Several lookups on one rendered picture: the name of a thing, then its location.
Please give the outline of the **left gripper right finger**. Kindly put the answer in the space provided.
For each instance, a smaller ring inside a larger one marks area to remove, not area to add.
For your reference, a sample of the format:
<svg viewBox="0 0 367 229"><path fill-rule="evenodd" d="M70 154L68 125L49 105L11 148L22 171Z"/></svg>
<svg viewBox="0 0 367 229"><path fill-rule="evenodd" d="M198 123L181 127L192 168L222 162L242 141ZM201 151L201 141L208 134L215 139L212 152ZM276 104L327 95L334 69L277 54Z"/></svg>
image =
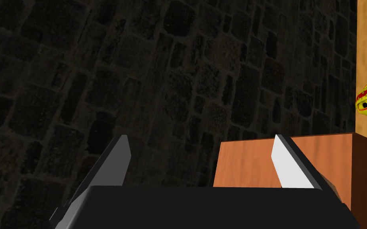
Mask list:
<svg viewBox="0 0 367 229"><path fill-rule="evenodd" d="M323 189L321 175L290 137L275 135L271 160L283 188Z"/></svg>

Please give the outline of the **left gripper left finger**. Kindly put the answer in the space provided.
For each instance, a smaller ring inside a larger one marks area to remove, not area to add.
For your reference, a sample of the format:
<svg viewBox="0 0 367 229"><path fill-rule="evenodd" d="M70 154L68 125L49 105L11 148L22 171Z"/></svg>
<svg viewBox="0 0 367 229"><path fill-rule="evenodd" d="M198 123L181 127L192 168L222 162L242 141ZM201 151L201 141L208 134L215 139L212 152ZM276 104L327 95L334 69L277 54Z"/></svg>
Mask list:
<svg viewBox="0 0 367 229"><path fill-rule="evenodd" d="M113 138L89 173L88 186L121 186L131 160L127 135Z"/></svg>

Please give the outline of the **brown wooden cabinet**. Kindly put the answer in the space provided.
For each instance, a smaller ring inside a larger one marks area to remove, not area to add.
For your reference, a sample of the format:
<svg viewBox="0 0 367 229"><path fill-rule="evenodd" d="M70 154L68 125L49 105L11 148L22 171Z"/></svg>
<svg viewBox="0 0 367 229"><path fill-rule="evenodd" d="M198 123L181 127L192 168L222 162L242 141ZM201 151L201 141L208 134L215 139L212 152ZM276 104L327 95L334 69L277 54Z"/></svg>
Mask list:
<svg viewBox="0 0 367 229"><path fill-rule="evenodd" d="M293 137L315 168L336 188L361 229L367 229L367 137L357 133ZM274 140L222 142L215 187L279 188L271 160Z"/></svg>

